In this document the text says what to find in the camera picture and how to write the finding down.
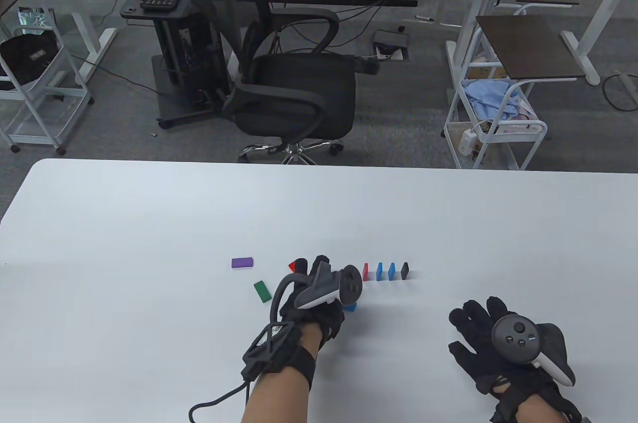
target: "blue cloth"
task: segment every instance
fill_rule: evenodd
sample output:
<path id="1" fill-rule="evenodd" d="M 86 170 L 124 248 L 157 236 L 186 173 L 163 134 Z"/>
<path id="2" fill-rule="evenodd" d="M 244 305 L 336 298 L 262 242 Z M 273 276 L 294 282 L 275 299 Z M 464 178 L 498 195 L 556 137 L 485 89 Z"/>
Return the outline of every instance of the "blue cloth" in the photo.
<path id="1" fill-rule="evenodd" d="M 465 94 L 481 121 L 493 121 L 501 107 L 503 97 L 508 88 L 512 85 L 508 81 L 496 81 L 494 79 L 478 79 L 470 82 L 465 88 Z M 519 114 L 519 90 L 515 90 L 510 97 L 510 101 L 505 106 L 502 121 L 515 118 Z"/>

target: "chair seat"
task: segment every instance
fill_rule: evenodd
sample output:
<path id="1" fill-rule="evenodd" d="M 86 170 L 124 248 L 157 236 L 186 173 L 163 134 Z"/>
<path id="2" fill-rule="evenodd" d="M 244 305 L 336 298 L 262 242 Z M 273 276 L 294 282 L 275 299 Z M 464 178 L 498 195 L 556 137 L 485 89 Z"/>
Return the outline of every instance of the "chair seat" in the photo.
<path id="1" fill-rule="evenodd" d="M 312 91 L 325 98 L 326 116 L 308 136 L 340 139 L 352 129 L 357 84 L 354 63 L 338 54 L 267 54 L 253 59 L 249 82 Z M 254 102 L 235 114 L 235 124 L 251 136 L 292 139 L 310 122 L 310 106 L 281 100 Z"/>

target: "green block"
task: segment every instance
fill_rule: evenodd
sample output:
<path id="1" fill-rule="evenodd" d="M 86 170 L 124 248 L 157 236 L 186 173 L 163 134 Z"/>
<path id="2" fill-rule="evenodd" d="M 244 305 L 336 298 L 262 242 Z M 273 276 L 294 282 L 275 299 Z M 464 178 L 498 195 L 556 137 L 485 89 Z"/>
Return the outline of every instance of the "green block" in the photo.
<path id="1" fill-rule="evenodd" d="M 266 284 L 264 284 L 263 280 L 260 280 L 255 284 L 255 290 L 259 294 L 259 298 L 261 298 L 262 302 L 266 303 L 268 300 L 273 299 L 273 296 L 271 296 L 271 293 L 266 288 Z"/>

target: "black glove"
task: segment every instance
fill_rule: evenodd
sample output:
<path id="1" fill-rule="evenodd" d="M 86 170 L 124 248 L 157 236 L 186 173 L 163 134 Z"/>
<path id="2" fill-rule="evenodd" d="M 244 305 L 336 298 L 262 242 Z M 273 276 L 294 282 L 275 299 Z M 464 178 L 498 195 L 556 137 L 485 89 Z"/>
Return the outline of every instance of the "black glove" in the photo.
<path id="1" fill-rule="evenodd" d="M 476 353 L 470 352 L 461 342 L 449 345 L 456 362 L 476 382 L 477 390 L 499 398 L 493 422 L 516 421 L 518 406 L 529 396 L 538 394 L 550 406 L 563 412 L 572 423 L 580 423 L 582 417 L 573 403 L 563 398 L 558 385 L 543 369 L 531 364 L 517 365 L 505 360 L 492 345 L 492 328 L 508 311 L 503 300 L 497 297 L 487 299 L 487 311 L 476 302 L 469 300 L 463 308 L 455 308 L 450 313 L 450 323 L 456 327 Z M 510 383 L 502 394 L 494 393 L 497 386 Z"/>
<path id="2" fill-rule="evenodd" d="M 313 267 L 308 275 L 314 275 L 317 273 L 317 267 L 319 262 L 324 261 L 330 263 L 328 257 L 325 255 L 319 255 L 313 263 Z M 306 259 L 296 259 L 295 261 L 295 273 L 306 274 L 308 272 L 308 261 Z M 292 294 L 289 299 L 281 307 L 280 315 L 282 320 L 293 321 L 294 323 L 319 323 L 323 338 L 321 339 L 322 348 L 323 344 L 331 338 L 335 338 L 341 328 L 341 323 L 345 317 L 343 315 L 343 305 L 339 300 L 335 300 L 332 303 L 322 303 L 316 307 L 312 307 L 306 310 L 295 308 L 294 302 L 297 295 L 305 289 L 301 284 L 296 283 L 294 285 Z"/>

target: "office chair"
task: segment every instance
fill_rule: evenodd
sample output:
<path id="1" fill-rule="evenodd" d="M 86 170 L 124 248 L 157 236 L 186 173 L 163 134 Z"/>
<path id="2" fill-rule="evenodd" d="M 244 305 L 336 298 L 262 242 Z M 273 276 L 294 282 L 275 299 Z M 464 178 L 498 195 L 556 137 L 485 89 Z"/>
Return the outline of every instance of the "office chair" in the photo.
<path id="1" fill-rule="evenodd" d="M 339 139 L 352 129 L 355 70 L 361 58 L 321 53 L 339 29 L 335 13 L 320 8 L 271 9 L 268 0 L 193 0 L 193 4 L 224 36 L 239 61 L 239 76 L 222 116 L 251 136 L 281 139 L 280 145 L 247 146 L 239 162 L 247 162 L 252 152 L 285 152 L 282 164 L 315 165 L 308 150 L 328 147 L 332 155 L 343 150 Z M 271 49 L 257 56 L 271 34 L 317 19 L 328 22 L 329 28 L 312 52 L 273 54 Z M 315 141 L 302 144 L 303 139 Z"/>

